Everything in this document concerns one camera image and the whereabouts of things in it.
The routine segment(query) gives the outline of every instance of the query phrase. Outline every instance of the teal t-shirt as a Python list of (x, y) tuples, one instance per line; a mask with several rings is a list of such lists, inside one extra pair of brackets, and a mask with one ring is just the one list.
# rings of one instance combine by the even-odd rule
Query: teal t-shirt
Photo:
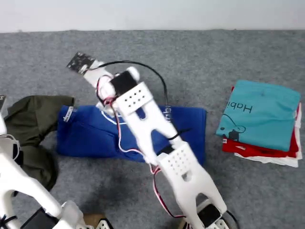
[(216, 134), (288, 151), (300, 97), (300, 93), (283, 86), (239, 80)]

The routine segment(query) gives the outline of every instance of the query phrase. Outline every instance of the robotic arm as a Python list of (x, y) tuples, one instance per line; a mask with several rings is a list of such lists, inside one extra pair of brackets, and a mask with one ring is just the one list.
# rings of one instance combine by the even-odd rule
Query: robotic arm
[[(164, 118), (145, 83), (139, 82), (138, 71), (130, 67), (113, 76), (102, 66), (102, 62), (77, 53), (67, 67), (82, 74), (96, 88), (100, 100), (97, 107), (101, 111), (114, 116), (121, 114), (136, 138), (141, 150), (139, 153), (146, 163), (155, 166), (152, 170), (154, 175), (159, 171), (164, 173), (183, 212), (182, 217), (187, 222), (184, 228), (229, 229), (221, 219), (227, 207), (212, 178), (197, 162), (189, 144), (180, 138), (172, 123)], [(145, 113), (145, 118), (139, 117), (139, 110)], [(157, 130), (170, 139), (172, 152), (158, 156), (155, 154), (152, 130)], [(6, 133), (1, 116), (0, 131), (1, 134)], [(44, 214), (51, 217), (54, 224), (50, 229), (93, 229), (92, 226), (85, 225), (82, 212), (73, 202), (68, 201), (61, 206), (37, 180), (28, 177), (5, 146), (12, 145), (13, 142), (4, 143), (3, 139), (0, 138), (0, 223), (4, 216), (6, 219), (14, 216), (10, 198), (16, 190), (34, 197), (40, 203)], [(201, 193), (208, 199), (196, 206), (196, 197)], [(6, 224), (8, 229), (31, 228), (27, 226), (21, 226), (16, 219)], [(103, 222), (103, 227), (97, 228), (109, 227), (107, 222)]]
[[(157, 166), (173, 188), (176, 201), (193, 229), (217, 228), (215, 222), (227, 211), (226, 205), (210, 175), (197, 162), (189, 144), (183, 141), (171, 122), (160, 111), (140, 74), (134, 67), (113, 76), (92, 57), (77, 53), (68, 67), (96, 88), (97, 107), (110, 115), (120, 113), (137, 140), (146, 163)], [(138, 113), (142, 110), (145, 118)], [(170, 140), (173, 151), (159, 156), (153, 150), (151, 132), (157, 130)], [(196, 197), (208, 200), (196, 206)]]

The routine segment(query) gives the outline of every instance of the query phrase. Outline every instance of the olive green fabric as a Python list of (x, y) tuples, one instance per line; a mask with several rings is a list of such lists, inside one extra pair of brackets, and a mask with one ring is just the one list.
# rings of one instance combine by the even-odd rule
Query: olive green fabric
[(74, 98), (68, 96), (32, 95), (14, 103), (8, 109), (5, 124), (24, 152), (23, 170), (50, 190), (57, 178), (52, 154), (40, 142), (56, 130), (58, 112), (63, 105), (71, 106)]

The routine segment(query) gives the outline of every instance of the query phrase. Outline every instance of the folded blue shirt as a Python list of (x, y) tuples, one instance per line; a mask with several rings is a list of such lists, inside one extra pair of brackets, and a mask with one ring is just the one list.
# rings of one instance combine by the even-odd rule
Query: folded blue shirt
[[(172, 122), (181, 137), (190, 144), (198, 162), (204, 162), (204, 140), (206, 111), (202, 108), (171, 107)], [(137, 148), (130, 129), (120, 118), (123, 149)], [(155, 152), (168, 146), (169, 141), (157, 131), (152, 132)], [(123, 153), (118, 148), (118, 130), (115, 119), (95, 106), (69, 108), (63, 106), (59, 112), (57, 129), (57, 152), (65, 156), (116, 157), (143, 161), (135, 152)]]
[(239, 80), (216, 134), (288, 151), (300, 97), (300, 93), (283, 86)]

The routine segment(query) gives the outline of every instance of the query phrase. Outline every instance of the gray carpet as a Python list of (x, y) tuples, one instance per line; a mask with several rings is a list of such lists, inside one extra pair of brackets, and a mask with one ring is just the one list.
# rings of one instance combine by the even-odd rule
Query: gray carpet
[[(280, 84), (299, 91), (305, 104), (305, 31), (65, 31), (0, 34), (0, 94), (9, 104), (32, 94), (66, 94), (95, 104), (94, 92), (65, 68), (76, 51), (99, 60), (136, 60), (164, 75), (171, 105), (208, 111), (205, 168), (243, 229), (301, 228), (305, 224), (305, 162), (299, 168), (261, 164), (221, 151), (215, 136), (236, 80)], [(141, 69), (159, 103), (159, 79)], [(55, 153), (56, 133), (43, 144)], [(305, 127), (301, 130), (305, 149)], [(146, 165), (117, 159), (58, 157), (60, 175), (51, 193), (87, 213), (105, 212), (116, 229), (172, 229), (178, 224), (154, 196)], [(162, 175), (158, 185), (178, 213)], [(38, 207), (19, 195), (21, 220)]]

